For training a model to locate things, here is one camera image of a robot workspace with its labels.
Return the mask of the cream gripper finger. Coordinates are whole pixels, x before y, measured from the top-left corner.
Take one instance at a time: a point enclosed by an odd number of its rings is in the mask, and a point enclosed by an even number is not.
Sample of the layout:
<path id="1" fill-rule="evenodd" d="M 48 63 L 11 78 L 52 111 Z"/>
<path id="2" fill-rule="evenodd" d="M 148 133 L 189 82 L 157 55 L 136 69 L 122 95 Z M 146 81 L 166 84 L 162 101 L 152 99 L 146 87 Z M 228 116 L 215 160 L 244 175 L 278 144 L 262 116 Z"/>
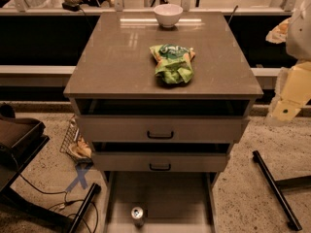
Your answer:
<path id="1" fill-rule="evenodd" d="M 311 99 L 311 62 L 282 68 L 266 116 L 267 124 L 285 124 L 295 118 Z"/>

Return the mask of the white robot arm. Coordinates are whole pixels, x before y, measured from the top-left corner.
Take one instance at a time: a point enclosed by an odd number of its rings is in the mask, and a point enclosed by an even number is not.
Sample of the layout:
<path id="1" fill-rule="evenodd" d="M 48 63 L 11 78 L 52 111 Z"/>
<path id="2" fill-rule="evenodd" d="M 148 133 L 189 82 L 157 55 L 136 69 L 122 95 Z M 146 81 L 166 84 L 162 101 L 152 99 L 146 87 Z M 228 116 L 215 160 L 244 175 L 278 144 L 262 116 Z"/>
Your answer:
<path id="1" fill-rule="evenodd" d="M 296 117 L 311 100 L 311 0 L 304 0 L 293 15 L 268 32 L 265 40 L 286 44 L 286 52 L 297 62 L 282 68 L 266 116 L 270 125 L 283 125 Z"/>

